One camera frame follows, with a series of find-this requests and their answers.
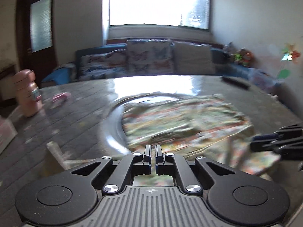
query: window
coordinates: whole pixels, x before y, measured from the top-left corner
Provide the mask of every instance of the window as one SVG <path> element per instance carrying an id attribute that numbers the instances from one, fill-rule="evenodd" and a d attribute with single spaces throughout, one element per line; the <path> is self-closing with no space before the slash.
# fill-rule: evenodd
<path id="1" fill-rule="evenodd" d="M 110 25 L 126 24 L 208 29 L 209 0 L 110 0 Z"/>
<path id="2" fill-rule="evenodd" d="M 52 0 L 40 0 L 31 4 L 31 50 L 36 52 L 52 45 Z"/>

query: bright window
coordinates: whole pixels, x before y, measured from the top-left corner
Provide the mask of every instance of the bright window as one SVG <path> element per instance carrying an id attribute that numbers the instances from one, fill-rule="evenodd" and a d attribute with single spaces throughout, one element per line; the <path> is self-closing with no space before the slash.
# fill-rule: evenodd
<path id="1" fill-rule="evenodd" d="M 126 24 L 208 29 L 209 0 L 110 0 L 110 25 Z"/>

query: black remote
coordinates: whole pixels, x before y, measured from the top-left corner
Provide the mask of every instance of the black remote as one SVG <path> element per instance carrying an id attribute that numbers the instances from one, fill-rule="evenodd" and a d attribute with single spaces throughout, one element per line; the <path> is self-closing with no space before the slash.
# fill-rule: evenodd
<path id="1" fill-rule="evenodd" d="M 243 89 L 246 89 L 248 90 L 250 85 L 247 84 L 247 83 L 244 83 L 244 82 L 241 82 L 237 79 L 234 79 L 234 78 L 231 78 L 231 77 L 226 77 L 226 76 L 222 76 L 221 79 L 224 81 L 224 82 L 227 82 L 227 83 L 231 83 L 231 84 L 234 84 L 240 88 L 243 88 Z"/>

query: pink toy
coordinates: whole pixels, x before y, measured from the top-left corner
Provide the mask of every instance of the pink toy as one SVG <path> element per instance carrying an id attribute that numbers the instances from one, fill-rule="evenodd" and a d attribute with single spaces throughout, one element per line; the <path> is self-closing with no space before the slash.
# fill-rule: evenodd
<path id="1" fill-rule="evenodd" d="M 53 107 L 59 107 L 61 105 L 63 105 L 63 103 L 65 101 L 67 101 L 67 99 L 71 96 L 71 94 L 69 92 L 64 92 L 64 93 L 59 93 L 57 95 L 54 95 L 52 98 L 52 102 L 53 102 Z"/>
<path id="2" fill-rule="evenodd" d="M 35 73 L 29 69 L 17 72 L 14 76 L 16 99 L 25 117 L 33 116 L 42 108 L 41 95 L 35 79 Z"/>

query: white wall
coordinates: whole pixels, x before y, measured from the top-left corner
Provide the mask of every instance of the white wall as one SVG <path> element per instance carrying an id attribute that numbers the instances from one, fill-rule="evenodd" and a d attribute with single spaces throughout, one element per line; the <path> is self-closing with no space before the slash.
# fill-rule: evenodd
<path id="1" fill-rule="evenodd" d="M 218 43 L 251 50 L 256 65 L 276 75 L 284 43 L 303 53 L 303 0 L 212 0 L 212 32 Z M 303 118 L 303 57 L 289 66 L 281 97 Z"/>
<path id="2" fill-rule="evenodd" d="M 59 65 L 76 50 L 102 46 L 102 0 L 54 0 L 53 19 Z"/>
<path id="3" fill-rule="evenodd" d="M 0 0 L 0 68 L 19 62 L 16 49 L 15 11 L 17 0 Z M 0 81 L 2 98 L 10 99 L 15 96 L 12 78 Z"/>

